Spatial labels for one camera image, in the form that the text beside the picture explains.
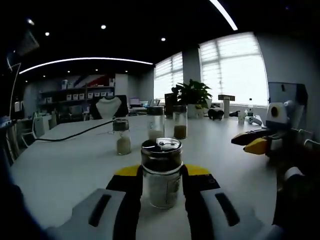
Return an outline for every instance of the metal jar lid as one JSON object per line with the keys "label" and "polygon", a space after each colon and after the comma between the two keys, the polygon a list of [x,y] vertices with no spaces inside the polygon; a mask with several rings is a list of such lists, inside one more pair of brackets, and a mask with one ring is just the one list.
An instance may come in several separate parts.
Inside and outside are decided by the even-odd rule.
{"label": "metal jar lid", "polygon": [[183,165],[182,143],[173,138],[147,140],[141,146],[141,164],[151,174],[171,174]]}
{"label": "metal jar lid", "polygon": [[112,126],[113,131],[126,131],[129,129],[129,121],[127,119],[116,119]]}
{"label": "metal jar lid", "polygon": [[161,116],[165,114],[165,108],[163,106],[150,106],[147,108],[146,113],[152,116]]}
{"label": "metal jar lid", "polygon": [[173,112],[175,112],[175,113],[186,113],[187,112],[187,106],[184,106],[184,105],[173,106]]}

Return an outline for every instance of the window blind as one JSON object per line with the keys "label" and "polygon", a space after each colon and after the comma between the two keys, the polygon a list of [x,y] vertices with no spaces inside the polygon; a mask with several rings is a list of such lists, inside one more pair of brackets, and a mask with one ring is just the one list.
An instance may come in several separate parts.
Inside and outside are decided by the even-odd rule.
{"label": "window blind", "polygon": [[222,37],[200,45],[202,81],[212,101],[233,95],[231,104],[268,105],[268,83],[263,57],[251,32]]}
{"label": "window blind", "polygon": [[164,102],[165,94],[171,93],[171,88],[183,81],[183,60],[180,52],[155,65],[153,97]]}

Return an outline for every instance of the game controller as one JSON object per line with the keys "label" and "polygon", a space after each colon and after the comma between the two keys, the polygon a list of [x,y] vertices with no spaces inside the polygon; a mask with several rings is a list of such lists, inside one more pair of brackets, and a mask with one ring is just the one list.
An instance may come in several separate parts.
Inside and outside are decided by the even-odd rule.
{"label": "game controller", "polygon": [[260,126],[262,125],[262,121],[260,121],[259,119],[255,118],[254,116],[249,117],[249,118],[247,119],[247,122],[248,122],[249,124],[256,123],[256,124],[258,124],[258,125],[260,125]]}

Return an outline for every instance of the black ceiling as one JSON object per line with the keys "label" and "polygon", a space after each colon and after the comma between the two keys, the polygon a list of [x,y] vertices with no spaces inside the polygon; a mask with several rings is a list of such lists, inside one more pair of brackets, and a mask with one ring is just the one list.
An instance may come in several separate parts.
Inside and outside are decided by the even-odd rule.
{"label": "black ceiling", "polygon": [[[16,61],[21,69],[79,57],[111,57],[150,63],[217,37],[245,31],[301,32],[313,8],[298,1],[219,0],[238,27],[233,31],[209,0],[50,2],[25,8],[25,26],[39,48]],[[26,23],[26,18],[34,25]],[[47,65],[20,75],[35,80],[70,74],[115,71],[140,74],[150,65],[109,60],[72,61]]]}

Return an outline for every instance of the white table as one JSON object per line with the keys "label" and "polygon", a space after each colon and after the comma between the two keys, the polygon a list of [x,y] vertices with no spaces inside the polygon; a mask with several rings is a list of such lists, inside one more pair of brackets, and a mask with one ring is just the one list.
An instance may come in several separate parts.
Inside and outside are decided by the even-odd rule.
{"label": "white table", "polygon": [[[60,226],[72,208],[97,188],[105,188],[114,172],[140,163],[141,143],[146,140],[146,117],[129,117],[132,153],[116,154],[115,136],[108,124],[63,142],[36,141],[11,167],[26,205],[41,226]],[[64,138],[106,120],[65,123],[46,132],[43,138]],[[188,137],[182,140],[183,162],[209,169],[230,199],[252,206],[256,216],[271,225],[276,207],[276,173],[267,167],[268,158],[243,151],[231,138],[259,126],[238,125],[238,118],[188,121]],[[166,120],[166,136],[173,135],[173,121]],[[177,205],[169,210],[149,205],[141,198],[136,239],[191,239],[182,187]]]}

